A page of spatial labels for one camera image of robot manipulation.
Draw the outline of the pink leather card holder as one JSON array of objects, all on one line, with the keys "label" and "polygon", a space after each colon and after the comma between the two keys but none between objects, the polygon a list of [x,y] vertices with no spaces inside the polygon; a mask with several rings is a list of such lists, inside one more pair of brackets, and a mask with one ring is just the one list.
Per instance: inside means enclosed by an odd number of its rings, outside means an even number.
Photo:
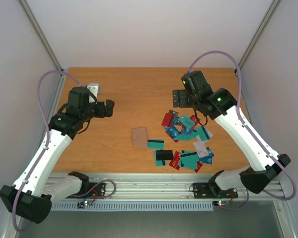
[{"label": "pink leather card holder", "polygon": [[146,127],[132,129],[132,145],[133,147],[148,146],[148,130]]}]

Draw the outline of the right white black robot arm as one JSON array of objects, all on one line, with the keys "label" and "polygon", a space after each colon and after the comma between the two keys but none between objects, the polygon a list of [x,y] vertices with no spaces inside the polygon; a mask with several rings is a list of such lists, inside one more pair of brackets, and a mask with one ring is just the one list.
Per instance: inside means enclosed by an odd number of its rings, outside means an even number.
[{"label": "right white black robot arm", "polygon": [[220,125],[249,162],[248,167],[216,173],[209,180],[210,193],[218,197],[237,187],[245,187],[255,194],[263,192],[291,162],[290,157],[272,149],[237,108],[234,96],[224,88],[213,91],[201,71],[187,73],[181,81],[184,89],[173,93],[184,96],[183,106],[201,112]]}]

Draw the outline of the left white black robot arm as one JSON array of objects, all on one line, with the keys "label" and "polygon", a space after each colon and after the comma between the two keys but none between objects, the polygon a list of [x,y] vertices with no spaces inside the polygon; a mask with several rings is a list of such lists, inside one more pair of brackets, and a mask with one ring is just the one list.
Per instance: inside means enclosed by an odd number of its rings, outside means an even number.
[{"label": "left white black robot arm", "polygon": [[74,87],[48,124],[48,133],[22,175],[13,185],[4,185],[0,198],[8,212],[33,223],[41,223],[52,206],[66,198],[89,198],[104,195],[104,183],[90,185],[89,177],[70,172],[63,180],[46,186],[59,157],[77,134],[87,130],[93,118],[113,115],[114,101],[98,101],[99,84]]}]

